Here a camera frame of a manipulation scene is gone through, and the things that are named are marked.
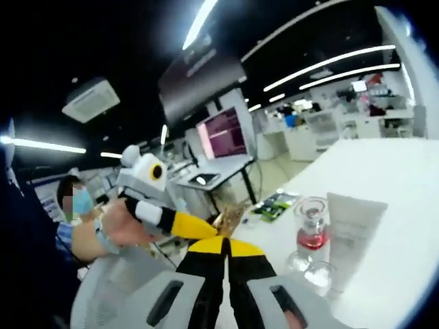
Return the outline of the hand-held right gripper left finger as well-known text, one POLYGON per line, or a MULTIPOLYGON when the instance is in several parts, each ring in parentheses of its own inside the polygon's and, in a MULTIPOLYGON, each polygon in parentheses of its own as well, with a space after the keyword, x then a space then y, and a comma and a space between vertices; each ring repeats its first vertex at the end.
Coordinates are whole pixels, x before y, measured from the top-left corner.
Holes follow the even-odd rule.
POLYGON ((212 328, 222 303, 227 239, 194 243, 176 271, 164 271, 132 296, 133 328, 212 328))

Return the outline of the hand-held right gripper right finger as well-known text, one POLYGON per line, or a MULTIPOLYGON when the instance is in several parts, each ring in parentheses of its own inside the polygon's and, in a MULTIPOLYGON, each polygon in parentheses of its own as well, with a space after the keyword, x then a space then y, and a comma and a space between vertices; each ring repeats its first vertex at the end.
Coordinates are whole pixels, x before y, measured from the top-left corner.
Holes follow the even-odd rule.
POLYGON ((230 241, 230 305, 239 328, 345 328, 327 301, 286 276, 276 274, 264 252, 230 241))

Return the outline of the person's left hand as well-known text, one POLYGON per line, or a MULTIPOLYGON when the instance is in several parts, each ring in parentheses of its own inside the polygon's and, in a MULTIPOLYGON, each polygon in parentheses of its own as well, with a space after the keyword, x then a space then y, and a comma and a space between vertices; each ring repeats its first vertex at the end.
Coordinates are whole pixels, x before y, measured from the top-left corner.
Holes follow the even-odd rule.
POLYGON ((102 227, 106 236, 121 247, 146 245, 155 238, 128 212, 125 199, 117 199, 109 205, 102 217, 102 227))

